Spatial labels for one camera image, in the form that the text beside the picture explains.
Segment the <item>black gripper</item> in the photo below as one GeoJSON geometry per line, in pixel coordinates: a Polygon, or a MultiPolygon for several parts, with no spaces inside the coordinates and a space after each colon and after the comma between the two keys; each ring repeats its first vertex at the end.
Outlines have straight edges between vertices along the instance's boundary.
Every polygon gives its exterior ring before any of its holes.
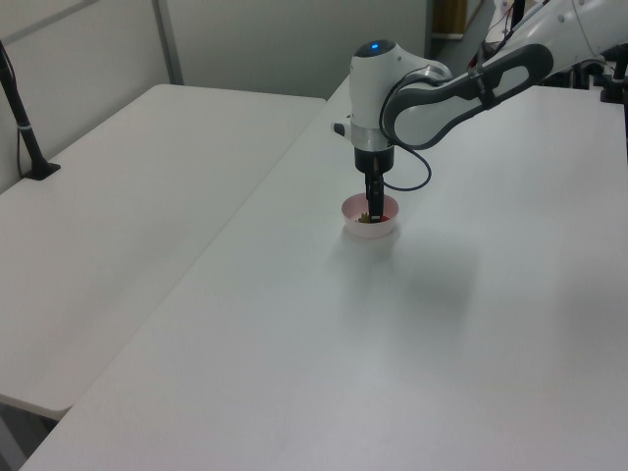
{"type": "Polygon", "coordinates": [[[364,174],[365,197],[370,201],[370,222],[378,224],[384,214],[384,181],[383,176],[394,163],[394,148],[382,151],[366,151],[354,149],[355,168],[364,174]]]}

